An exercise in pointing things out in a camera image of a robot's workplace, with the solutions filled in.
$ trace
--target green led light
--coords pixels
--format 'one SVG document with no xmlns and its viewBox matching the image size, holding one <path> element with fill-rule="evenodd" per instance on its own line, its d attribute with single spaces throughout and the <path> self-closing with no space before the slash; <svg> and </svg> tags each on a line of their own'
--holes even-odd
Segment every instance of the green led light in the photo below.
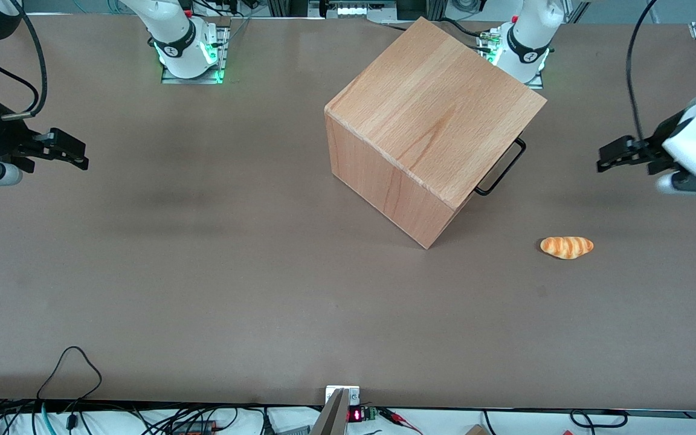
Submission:
<svg viewBox="0 0 696 435">
<path fill-rule="evenodd" d="M 216 61 L 216 49 L 210 46 L 207 46 L 206 44 L 202 43 L 199 44 L 199 47 L 201 47 L 201 51 L 204 52 L 204 57 L 205 61 L 208 63 L 214 63 Z"/>
</svg>

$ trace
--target brown table surface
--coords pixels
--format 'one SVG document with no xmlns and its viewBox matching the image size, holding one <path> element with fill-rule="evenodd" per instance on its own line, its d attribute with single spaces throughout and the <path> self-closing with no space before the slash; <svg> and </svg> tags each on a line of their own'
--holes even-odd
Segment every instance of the brown table surface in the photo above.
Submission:
<svg viewBox="0 0 696 435">
<path fill-rule="evenodd" d="M 630 27 L 560 28 L 527 155 L 425 251 L 329 171 L 323 107 L 397 30 L 255 20 L 226 83 L 172 86 L 136 17 L 34 22 L 50 91 L 28 123 L 85 140 L 91 168 L 38 161 L 0 188 L 0 396 L 33 397 L 79 344 L 96 399 L 305 404 L 350 383 L 384 405 L 696 410 L 696 198 L 596 173 L 633 132 Z M 38 83 L 25 28 L 0 64 Z M 696 96 L 696 41 L 647 25 L 633 69 L 650 131 Z M 0 100 L 28 91 L 0 75 Z M 552 259 L 550 235 L 596 248 Z M 47 396 L 93 379 L 73 355 Z"/>
</svg>

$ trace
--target cable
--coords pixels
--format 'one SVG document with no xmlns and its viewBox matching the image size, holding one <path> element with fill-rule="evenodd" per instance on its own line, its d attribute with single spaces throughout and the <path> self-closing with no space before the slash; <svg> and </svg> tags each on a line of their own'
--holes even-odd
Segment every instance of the cable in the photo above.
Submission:
<svg viewBox="0 0 696 435">
<path fill-rule="evenodd" d="M 579 423 L 575 418 L 574 415 L 577 416 L 583 416 L 585 420 L 587 421 L 586 424 Z M 596 435 L 595 429 L 617 429 L 619 427 L 623 427 L 627 424 L 627 413 L 619 413 L 619 416 L 622 416 L 622 421 L 616 424 L 594 424 L 592 423 L 592 419 L 589 418 L 587 413 L 585 413 L 582 410 L 571 410 L 569 413 L 569 418 L 571 419 L 571 422 L 575 424 L 578 427 L 582 427 L 583 429 L 589 429 L 591 435 Z"/>
<path fill-rule="evenodd" d="M 90 366 L 91 369 L 93 369 L 93 371 L 96 372 L 96 375 L 98 376 L 98 382 L 96 383 L 96 385 L 95 385 L 93 388 L 91 388 L 91 390 L 88 391 L 87 393 L 82 394 L 82 396 L 80 396 L 80 397 L 77 399 L 77 401 L 82 400 L 82 399 L 85 399 L 85 398 L 88 397 L 90 394 L 92 394 L 94 391 L 96 391 L 100 386 L 102 386 L 102 382 L 104 382 L 104 377 L 102 377 L 102 373 L 99 372 L 99 370 L 96 368 L 96 366 L 94 366 L 93 363 L 91 363 L 91 360 L 89 360 L 88 355 L 85 353 L 85 350 L 82 350 L 82 347 L 79 347 L 79 346 L 69 346 L 69 347 L 67 347 L 66 349 L 63 350 L 63 352 L 62 352 L 61 355 L 60 355 L 60 358 L 58 358 L 58 363 L 56 363 L 56 366 L 55 366 L 55 368 L 53 369 L 53 372 L 50 373 L 50 376 L 48 376 L 47 379 L 45 379 L 45 382 L 43 382 L 43 383 L 42 383 L 42 386 L 39 387 L 39 390 L 37 390 L 37 392 L 36 392 L 36 399 L 38 399 L 38 400 L 43 400 L 43 398 L 42 398 L 42 396 L 41 396 L 41 394 L 42 394 L 42 389 L 44 389 L 44 388 L 47 386 L 47 384 L 50 383 L 50 380 L 53 379 L 53 376 L 56 374 L 56 372 L 58 371 L 58 368 L 60 367 L 61 361 L 63 361 L 63 356 L 65 356 L 66 353 L 69 352 L 69 350 L 72 350 L 72 349 L 77 349 L 77 350 L 79 350 L 80 353 L 82 353 L 82 358 L 85 358 L 85 362 L 88 363 L 88 366 Z"/>
<path fill-rule="evenodd" d="M 235 408 L 235 417 L 233 417 L 232 420 L 230 420 L 230 423 L 227 424 L 227 426 L 221 427 L 219 430 L 224 430 L 227 429 L 228 427 L 232 426 L 233 423 L 235 423 L 235 420 L 238 418 L 238 408 Z"/>
<path fill-rule="evenodd" d="M 25 10 L 23 10 L 23 6 L 20 5 L 20 2 L 18 0 L 9 1 L 10 3 L 12 3 L 14 8 L 18 10 L 18 13 L 23 18 L 23 22 L 25 22 L 25 26 L 28 28 L 28 33 L 31 34 L 31 39 L 33 39 L 34 41 L 36 57 L 39 58 L 39 74 L 42 75 L 42 92 L 39 96 L 39 102 L 36 104 L 36 107 L 33 108 L 33 110 L 29 110 L 25 113 L 13 114 L 15 116 L 3 115 L 2 121 L 33 118 L 42 111 L 42 108 L 45 106 L 45 100 L 47 99 L 47 67 L 45 66 L 45 55 L 42 52 L 42 44 L 39 43 L 39 36 L 36 36 L 36 30 L 34 30 L 34 25 L 31 24 L 31 19 L 28 18 L 27 14 L 25 14 Z"/>
<path fill-rule="evenodd" d="M 480 37 L 480 33 L 485 33 L 487 30 L 483 30 L 482 32 L 472 32 L 471 30 L 467 30 L 466 27 L 463 27 L 459 22 L 457 22 L 455 19 L 450 19 L 448 17 L 442 17 L 443 22 L 449 22 L 452 25 L 455 25 L 458 30 L 460 30 L 462 33 L 466 33 L 466 35 L 469 36 L 474 36 L 475 38 Z"/>
<path fill-rule="evenodd" d="M 376 24 L 381 24 L 382 27 L 395 28 L 396 30 L 401 30 L 402 32 L 406 32 L 406 30 L 407 30 L 407 29 L 404 28 L 404 27 L 396 27 L 395 25 L 390 25 L 390 24 L 384 24 L 384 23 L 376 23 Z M 488 47 L 470 46 L 469 44 L 464 44 L 464 45 L 467 46 L 468 48 L 472 49 L 472 50 L 481 51 L 481 52 L 484 52 L 484 53 L 490 53 L 490 52 L 491 52 L 491 49 L 489 49 Z"/>
<path fill-rule="evenodd" d="M 224 10 L 224 9 L 217 9 L 217 8 L 214 8 L 213 6 L 210 6 L 207 2 L 204 2 L 203 0 L 194 0 L 194 2 L 197 3 L 198 5 L 201 5 L 202 7 L 206 8 L 206 9 L 210 9 L 210 10 L 212 10 L 212 11 L 215 11 L 215 12 L 216 12 L 217 14 L 219 14 L 220 16 L 221 16 L 221 14 L 233 14 L 233 13 L 236 13 L 236 12 L 229 11 L 229 10 L 226 11 L 226 10 Z"/>
<path fill-rule="evenodd" d="M 638 17 L 638 22 L 636 22 L 635 28 L 633 28 L 633 33 L 630 36 L 630 44 L 627 46 L 627 56 L 625 58 L 625 75 L 627 76 L 627 93 L 630 95 L 630 107 L 633 110 L 633 121 L 636 124 L 636 132 L 638 133 L 638 140 L 643 141 L 643 128 L 640 125 L 640 116 L 638 115 L 638 104 L 636 104 L 636 95 L 633 91 L 633 47 L 636 43 L 636 36 L 638 36 L 638 30 L 640 25 L 643 24 L 643 20 L 649 13 L 649 10 L 657 0 L 651 0 L 646 4 L 646 8 L 641 12 L 640 17 Z"/>
<path fill-rule="evenodd" d="M 18 77 L 12 72 L 7 71 L 7 69 L 4 69 L 0 66 L 0 73 L 3 75 L 10 77 L 12 80 L 15 80 L 18 83 L 21 83 L 23 86 L 26 86 L 28 90 L 31 91 L 33 94 L 33 99 L 31 100 L 31 105 L 25 110 L 25 111 L 30 111 L 31 109 L 36 106 L 36 102 L 39 100 L 39 92 L 36 91 L 36 88 L 34 88 L 34 85 L 31 85 L 31 83 L 28 83 L 25 79 L 22 79 L 21 77 Z"/>
<path fill-rule="evenodd" d="M 50 419 L 47 418 L 47 407 L 45 407 L 45 403 L 42 402 L 42 419 L 45 421 L 45 427 L 47 427 L 47 431 L 50 432 L 50 435 L 58 435 L 53 429 L 53 425 L 50 424 Z"/>
<path fill-rule="evenodd" d="M 488 431 L 491 435 L 495 435 L 495 430 L 492 429 L 491 418 L 488 416 L 488 410 L 483 410 L 483 414 L 485 415 L 485 425 L 488 427 Z"/>
<path fill-rule="evenodd" d="M 18 407 L 18 410 L 14 413 L 14 416 L 12 416 L 12 420 L 9 423 L 7 423 L 7 419 L 5 418 L 6 426 L 5 426 L 4 432 L 2 432 L 2 435 L 7 435 L 9 433 L 10 427 L 12 426 L 12 424 L 14 424 L 14 422 L 16 421 L 18 416 L 20 415 L 20 411 L 23 409 L 23 407 L 24 407 L 24 405 L 20 405 L 20 407 Z"/>
<path fill-rule="evenodd" d="M 383 27 L 390 27 L 390 28 L 395 28 L 396 30 L 401 30 L 402 32 L 406 32 L 406 28 L 404 27 L 396 27 L 395 25 L 390 25 L 390 24 L 381 24 Z"/>
<path fill-rule="evenodd" d="M 423 432 L 421 432 L 420 429 L 413 426 L 409 421 L 406 421 L 406 419 L 404 419 L 403 416 L 400 416 L 399 414 L 395 413 L 394 411 L 389 410 L 389 408 L 384 408 L 384 407 L 375 407 L 375 408 L 376 408 L 376 410 L 378 410 L 378 415 L 380 415 L 384 419 L 387 419 L 388 421 L 392 422 L 393 424 L 395 424 L 397 426 L 412 429 L 415 432 L 418 432 L 420 435 L 423 435 Z"/>
<path fill-rule="evenodd" d="M 462 12 L 472 12 L 480 6 L 480 0 L 453 0 L 453 7 Z"/>
<path fill-rule="evenodd" d="M 85 8 L 83 8 L 82 5 L 80 5 L 80 3 L 77 2 L 77 0 L 72 0 L 72 3 L 74 3 L 74 5 L 77 6 L 77 8 L 79 8 L 80 11 L 82 11 L 82 13 L 84 13 L 84 14 L 88 13 L 88 11 L 86 11 Z"/>
<path fill-rule="evenodd" d="M 80 411 L 80 420 L 82 421 L 82 426 L 85 426 L 85 430 L 88 432 L 88 435 L 93 435 L 91 428 L 88 427 L 88 422 L 85 421 L 85 415 L 83 415 L 82 411 Z"/>
</svg>

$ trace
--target black cable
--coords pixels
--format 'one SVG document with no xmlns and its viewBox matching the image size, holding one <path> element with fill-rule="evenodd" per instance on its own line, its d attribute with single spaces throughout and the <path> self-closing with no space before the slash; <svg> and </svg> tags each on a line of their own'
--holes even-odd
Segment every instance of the black cable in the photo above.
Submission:
<svg viewBox="0 0 696 435">
<path fill-rule="evenodd" d="M 85 430 L 88 432 L 88 435 L 93 435 L 91 428 L 88 427 L 88 423 L 85 421 L 85 415 L 83 415 L 82 411 L 80 411 L 80 420 L 82 421 L 82 426 L 85 426 Z"/>
<path fill-rule="evenodd" d="M 577 419 L 574 418 L 574 416 L 583 416 L 585 418 L 585 421 L 587 421 L 586 424 L 579 423 Z M 582 427 L 583 429 L 589 429 L 591 435 L 596 435 L 595 429 L 617 429 L 619 427 L 623 427 L 627 424 L 627 413 L 619 413 L 619 416 L 622 416 L 622 421 L 616 424 L 594 424 L 592 423 L 592 419 L 589 418 L 587 413 L 585 413 L 582 410 L 571 410 L 569 413 L 569 418 L 571 419 L 571 422 L 575 424 L 578 427 Z"/>
<path fill-rule="evenodd" d="M 232 426 L 233 423 L 235 423 L 235 420 L 238 418 L 238 408 L 235 408 L 235 417 L 233 417 L 232 420 L 230 420 L 230 423 L 227 424 L 227 426 L 220 427 L 219 430 L 224 430 L 227 429 L 228 427 Z"/>
<path fill-rule="evenodd" d="M 18 83 L 21 83 L 23 86 L 26 86 L 28 90 L 31 91 L 31 93 L 33 94 L 33 99 L 31 100 L 31 105 L 28 105 L 28 108 L 25 111 L 30 111 L 31 109 L 33 109 L 34 106 L 36 106 L 36 102 L 39 101 L 39 92 L 36 91 L 34 85 L 31 85 L 31 83 L 28 83 L 27 80 L 12 74 L 12 72 L 7 71 L 7 69 L 2 68 L 1 66 L 0 73 L 7 77 L 10 77 L 12 80 L 15 80 Z"/>
<path fill-rule="evenodd" d="M 23 18 L 25 26 L 28 28 L 28 33 L 31 34 L 31 39 L 34 41 L 34 48 L 36 49 L 36 57 L 39 58 L 39 74 L 42 75 L 42 92 L 39 96 L 39 102 L 36 103 L 36 107 L 29 110 L 31 117 L 35 117 L 36 114 L 42 111 L 45 107 L 45 101 L 47 99 L 47 66 L 45 66 L 45 53 L 42 52 L 42 44 L 39 43 L 39 36 L 36 36 L 36 30 L 34 30 L 34 25 L 31 24 L 31 19 L 28 18 L 23 10 L 23 6 L 20 5 L 18 0 L 10 0 L 10 3 L 18 10 L 18 13 Z"/>
<path fill-rule="evenodd" d="M 201 5 L 202 7 L 206 8 L 206 9 L 210 9 L 212 11 L 215 11 L 219 15 L 233 13 L 232 11 L 225 11 L 224 9 L 217 9 L 217 8 L 214 8 L 213 6 L 209 6 L 208 3 L 204 2 L 203 0 L 194 0 L 194 2 L 197 3 L 198 5 Z"/>
<path fill-rule="evenodd" d="M 401 30 L 402 32 L 406 32 L 406 30 L 407 30 L 404 27 L 396 27 L 395 25 L 390 25 L 390 24 L 383 24 L 383 27 L 395 28 L 396 30 Z"/>
<path fill-rule="evenodd" d="M 149 422 L 144 418 L 143 415 L 141 415 L 141 413 L 138 412 L 137 408 L 134 405 L 132 405 L 132 408 L 133 408 L 133 411 L 128 411 L 128 413 L 133 414 L 134 416 L 137 416 L 138 419 L 141 420 L 141 423 L 143 423 L 144 427 L 147 428 L 147 433 L 151 433 L 151 435 L 156 435 L 156 433 L 152 432 L 152 429 L 154 427 L 151 424 L 149 424 Z"/>
<path fill-rule="evenodd" d="M 21 407 L 18 408 L 18 410 L 16 411 L 14 416 L 12 416 L 12 420 L 9 423 L 7 422 L 7 419 L 5 419 L 6 426 L 5 426 L 4 432 L 2 432 L 2 435 L 7 435 L 9 433 L 10 427 L 18 419 L 18 416 L 20 415 L 20 411 L 23 409 L 24 406 L 25 405 L 21 405 Z"/>
<path fill-rule="evenodd" d="M 646 4 L 646 8 L 641 12 L 640 17 L 638 17 L 638 22 L 636 22 L 635 28 L 633 28 L 633 35 L 630 36 L 630 44 L 627 46 L 627 57 L 625 59 L 625 75 L 627 75 L 627 93 L 630 95 L 630 107 L 633 109 L 633 121 L 636 124 L 636 132 L 638 133 L 638 140 L 643 141 L 643 128 L 640 125 L 640 116 L 638 115 L 638 105 L 636 104 L 636 95 L 633 91 L 633 47 L 636 43 L 636 36 L 638 36 L 638 29 L 646 15 L 649 14 L 649 10 L 657 0 L 651 0 Z"/>
<path fill-rule="evenodd" d="M 477 51 L 481 51 L 481 52 L 484 52 L 484 53 L 490 53 L 490 52 L 491 52 L 491 49 L 489 49 L 488 47 L 470 46 L 469 44 L 464 44 L 464 45 L 467 46 L 467 47 L 469 47 L 469 48 L 472 49 L 472 50 L 477 50 Z"/>
<path fill-rule="evenodd" d="M 485 424 L 488 427 L 488 431 L 491 435 L 495 435 L 495 430 L 492 429 L 491 425 L 491 418 L 488 416 L 488 410 L 483 410 L 483 414 L 485 415 Z"/>
<path fill-rule="evenodd" d="M 472 12 L 480 6 L 480 0 L 453 0 L 453 7 L 462 12 Z"/>
<path fill-rule="evenodd" d="M 450 24 L 455 25 L 455 27 L 458 28 L 458 30 L 460 30 L 462 33 L 466 33 L 466 35 L 469 35 L 469 36 L 474 36 L 475 38 L 479 38 L 480 33 L 486 32 L 486 30 L 483 30 L 482 32 L 472 32 L 471 30 L 467 30 L 465 27 L 463 27 L 461 25 L 461 23 L 457 22 L 455 19 L 450 19 L 446 16 L 442 17 L 442 21 L 449 22 Z"/>
<path fill-rule="evenodd" d="M 88 391 L 87 393 L 82 394 L 82 396 L 80 396 L 77 399 L 77 401 L 85 399 L 89 395 L 93 394 L 93 392 L 96 391 L 100 386 L 102 386 L 102 382 L 104 382 L 104 377 L 102 377 L 102 373 L 99 372 L 99 370 L 96 368 L 96 366 L 94 366 L 93 363 L 91 363 L 91 360 L 89 360 L 88 354 L 85 353 L 85 350 L 82 350 L 82 347 L 79 347 L 79 346 L 69 346 L 63 350 L 63 352 L 60 355 L 60 358 L 58 358 L 58 363 L 56 363 L 56 366 L 53 369 L 53 372 L 50 373 L 50 376 L 48 376 L 47 379 L 45 379 L 45 382 L 43 382 L 42 386 L 39 387 L 39 390 L 36 391 L 36 399 L 43 400 L 43 398 L 41 396 L 42 389 L 44 389 L 47 386 L 47 384 L 50 383 L 50 380 L 53 379 L 53 376 L 58 371 L 58 368 L 60 367 L 60 363 L 61 363 L 61 361 L 63 361 L 63 357 L 66 355 L 67 352 L 69 352 L 69 350 L 72 350 L 72 349 L 77 349 L 77 350 L 79 350 L 80 353 L 82 353 L 82 358 L 85 358 L 85 362 L 88 363 L 88 366 L 90 366 L 91 369 L 93 369 L 93 371 L 96 372 L 96 375 L 98 376 L 98 382 L 96 383 L 96 385 L 93 388 L 91 388 L 91 390 Z"/>
<path fill-rule="evenodd" d="M 401 30 L 402 32 L 405 32 L 405 31 L 407 30 L 407 29 L 404 28 L 404 27 L 396 27 L 395 25 L 390 25 L 390 24 L 381 24 L 381 25 L 383 25 L 383 27 L 395 28 L 396 30 Z M 472 49 L 472 50 L 477 50 L 477 51 L 481 51 L 481 52 L 484 52 L 484 53 L 490 53 L 490 52 L 491 52 L 491 49 L 489 49 L 488 47 L 470 46 L 469 44 L 464 44 L 464 45 L 467 46 L 467 47 L 469 47 L 469 48 Z"/>
</svg>

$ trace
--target wood grain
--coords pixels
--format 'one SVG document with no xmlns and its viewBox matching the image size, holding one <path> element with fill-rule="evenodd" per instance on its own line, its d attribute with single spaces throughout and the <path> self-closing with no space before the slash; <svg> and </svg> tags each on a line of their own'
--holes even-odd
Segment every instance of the wood grain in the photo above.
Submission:
<svg viewBox="0 0 696 435">
<path fill-rule="evenodd" d="M 332 173 L 428 249 L 457 210 L 412 181 L 329 115 L 326 131 Z"/>
<path fill-rule="evenodd" d="M 455 210 L 545 101 L 418 19 L 326 112 Z"/>
<path fill-rule="evenodd" d="M 418 19 L 324 108 L 332 173 L 428 248 L 544 102 Z"/>
</svg>

